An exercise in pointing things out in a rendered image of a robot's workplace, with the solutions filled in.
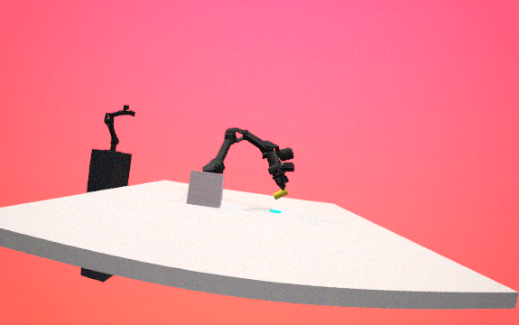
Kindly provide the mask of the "yellow cylinder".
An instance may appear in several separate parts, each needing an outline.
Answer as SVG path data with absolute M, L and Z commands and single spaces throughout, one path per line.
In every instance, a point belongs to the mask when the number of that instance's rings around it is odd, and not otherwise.
M 278 200 L 278 199 L 280 199 L 280 198 L 282 198 L 282 197 L 284 197 L 286 195 L 289 195 L 289 193 L 288 193 L 286 188 L 285 188 L 285 190 L 279 190 L 279 191 L 273 193 L 273 197 L 274 197 L 275 200 Z

